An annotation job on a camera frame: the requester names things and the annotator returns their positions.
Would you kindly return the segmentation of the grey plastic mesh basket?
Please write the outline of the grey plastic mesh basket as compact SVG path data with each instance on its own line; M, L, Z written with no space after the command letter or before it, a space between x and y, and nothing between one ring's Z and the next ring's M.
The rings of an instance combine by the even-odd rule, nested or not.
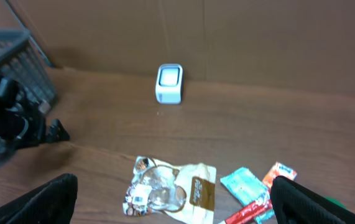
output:
M0 30L0 165L45 141L45 115L57 99L27 29Z

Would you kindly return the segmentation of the teal wipes packet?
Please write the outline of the teal wipes packet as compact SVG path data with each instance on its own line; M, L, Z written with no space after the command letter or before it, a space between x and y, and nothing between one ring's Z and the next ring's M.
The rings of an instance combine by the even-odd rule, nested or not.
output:
M260 181L250 169L241 167L222 177L220 182L245 207L252 202L265 205L270 199L270 189L275 178L275 173L271 172Z

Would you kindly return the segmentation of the green lid jar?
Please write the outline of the green lid jar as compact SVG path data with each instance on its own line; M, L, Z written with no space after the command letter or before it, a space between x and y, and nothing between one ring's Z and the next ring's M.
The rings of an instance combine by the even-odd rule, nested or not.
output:
M337 205L343 209L346 209L346 207L339 200L337 200L333 197L325 197L325 199L329 200L330 202L334 203L335 205Z

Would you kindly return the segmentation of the red stick sachet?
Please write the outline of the red stick sachet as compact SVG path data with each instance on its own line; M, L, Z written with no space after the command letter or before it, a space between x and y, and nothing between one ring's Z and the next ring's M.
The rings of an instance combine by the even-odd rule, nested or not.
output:
M256 216L272 208L271 200L264 202L253 201L229 218L219 222L219 224L245 224L253 220Z

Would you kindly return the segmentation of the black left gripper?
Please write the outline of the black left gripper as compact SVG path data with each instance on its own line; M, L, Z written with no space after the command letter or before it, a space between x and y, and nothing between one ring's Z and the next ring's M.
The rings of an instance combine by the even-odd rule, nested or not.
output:
M12 148L70 140L59 119L54 119L47 131L45 118L37 107L37 103L28 100L19 82L0 75L0 138Z

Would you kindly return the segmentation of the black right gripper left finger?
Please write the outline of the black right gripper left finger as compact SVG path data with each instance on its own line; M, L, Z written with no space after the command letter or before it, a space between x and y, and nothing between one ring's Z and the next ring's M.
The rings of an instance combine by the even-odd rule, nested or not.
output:
M78 193L78 179L62 174L0 207L0 224L70 223Z

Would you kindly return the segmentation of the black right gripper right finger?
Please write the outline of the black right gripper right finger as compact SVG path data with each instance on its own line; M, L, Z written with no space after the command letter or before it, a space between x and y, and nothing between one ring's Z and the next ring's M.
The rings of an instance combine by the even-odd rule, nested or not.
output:
M355 213L281 175L270 199L278 224L355 224Z

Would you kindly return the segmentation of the white barcode scanner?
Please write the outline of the white barcode scanner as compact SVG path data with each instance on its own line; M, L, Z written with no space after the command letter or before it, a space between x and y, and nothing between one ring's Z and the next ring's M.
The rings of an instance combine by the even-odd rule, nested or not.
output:
M183 68L180 64L166 63L159 67L155 83L155 97L160 104L180 104L182 86Z

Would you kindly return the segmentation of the orange small box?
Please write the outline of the orange small box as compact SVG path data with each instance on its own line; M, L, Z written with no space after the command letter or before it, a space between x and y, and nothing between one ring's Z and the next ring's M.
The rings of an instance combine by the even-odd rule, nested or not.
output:
M292 169L280 162L276 162L271 167L271 169L268 171L268 173L265 175L265 177L262 179L262 183L268 189L271 189L274 179L280 175L284 176L290 180L295 180L295 178L297 176L297 172L294 169Z

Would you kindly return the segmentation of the brown snack pouch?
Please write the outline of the brown snack pouch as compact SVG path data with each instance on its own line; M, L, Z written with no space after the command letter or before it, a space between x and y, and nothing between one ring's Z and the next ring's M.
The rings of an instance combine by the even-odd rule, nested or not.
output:
M122 209L131 217L163 213L183 223L213 223L216 168L204 163L174 166L139 156Z

